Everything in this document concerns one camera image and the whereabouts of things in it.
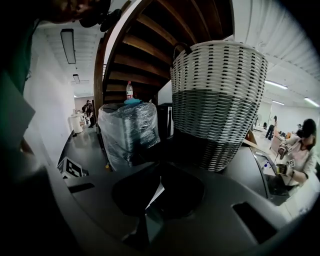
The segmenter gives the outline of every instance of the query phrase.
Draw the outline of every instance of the white shirt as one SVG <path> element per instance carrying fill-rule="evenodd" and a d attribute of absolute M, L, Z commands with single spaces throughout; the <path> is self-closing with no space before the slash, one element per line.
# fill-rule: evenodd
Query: white shirt
<path fill-rule="evenodd" d="M 270 121 L 272 120 L 272 125 L 274 126 L 274 128 L 277 126 L 277 122 L 276 119 L 274 117 L 270 118 Z"/>
<path fill-rule="evenodd" d="M 282 159 L 282 163 L 286 164 L 290 160 L 294 160 L 294 167 L 288 168 L 289 176 L 282 176 L 284 184 L 288 186 L 294 186 L 299 184 L 297 181 L 290 177 L 291 172 L 305 173 L 308 176 L 311 172 L 316 172 L 317 154 L 316 149 L 313 147 L 311 150 L 301 150 L 301 138 L 298 136 L 292 136 L 289 139 L 285 139 L 282 144 L 291 145 L 290 153 L 287 153 Z"/>

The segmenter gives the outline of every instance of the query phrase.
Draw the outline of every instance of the bottle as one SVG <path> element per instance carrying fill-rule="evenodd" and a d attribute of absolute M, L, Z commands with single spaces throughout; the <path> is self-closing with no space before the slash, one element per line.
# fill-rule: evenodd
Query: bottle
<path fill-rule="evenodd" d="M 131 81 L 128 81 L 128 85 L 126 86 L 126 99 L 132 99 L 134 97 L 134 89 L 132 88 Z"/>

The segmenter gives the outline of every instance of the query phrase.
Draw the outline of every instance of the black slot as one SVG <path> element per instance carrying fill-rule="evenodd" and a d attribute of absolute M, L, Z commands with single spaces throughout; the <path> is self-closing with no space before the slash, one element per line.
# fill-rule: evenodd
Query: black slot
<path fill-rule="evenodd" d="M 92 183 L 85 183 L 85 184 L 81 184 L 81 185 L 70 186 L 69 191 L 71 194 L 73 194 L 73 193 L 88 190 L 88 189 L 91 189 L 94 187 L 95 187 L 95 185 L 93 185 Z"/>
<path fill-rule="evenodd" d="M 168 127 L 166 131 L 166 137 L 170 137 L 171 135 L 171 116 L 172 116 L 172 110 L 169 110 L 169 115 L 168 115 Z"/>
<path fill-rule="evenodd" d="M 236 204 L 233 209 L 259 244 L 262 244 L 277 233 L 276 229 L 247 202 Z"/>

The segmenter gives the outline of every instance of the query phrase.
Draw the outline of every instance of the bottle label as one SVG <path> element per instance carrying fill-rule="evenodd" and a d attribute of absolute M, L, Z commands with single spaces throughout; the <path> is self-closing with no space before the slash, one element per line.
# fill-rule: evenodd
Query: bottle label
<path fill-rule="evenodd" d="M 134 92 L 132 90 L 127 90 L 126 91 L 126 99 L 129 100 L 129 99 L 132 99 L 134 96 Z"/>

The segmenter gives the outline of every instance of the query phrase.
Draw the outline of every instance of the basket handle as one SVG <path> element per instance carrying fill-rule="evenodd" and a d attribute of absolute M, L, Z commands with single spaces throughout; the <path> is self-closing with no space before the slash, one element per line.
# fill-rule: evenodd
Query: basket handle
<path fill-rule="evenodd" d="M 176 49 L 178 46 L 182 46 L 185 50 L 185 53 L 186 55 L 189 55 L 190 53 L 192 53 L 192 50 L 191 48 L 184 42 L 177 42 L 175 45 L 174 45 L 174 50 L 173 50 L 173 61 L 172 61 L 172 64 L 174 63 L 175 61 L 175 54 L 176 54 Z"/>

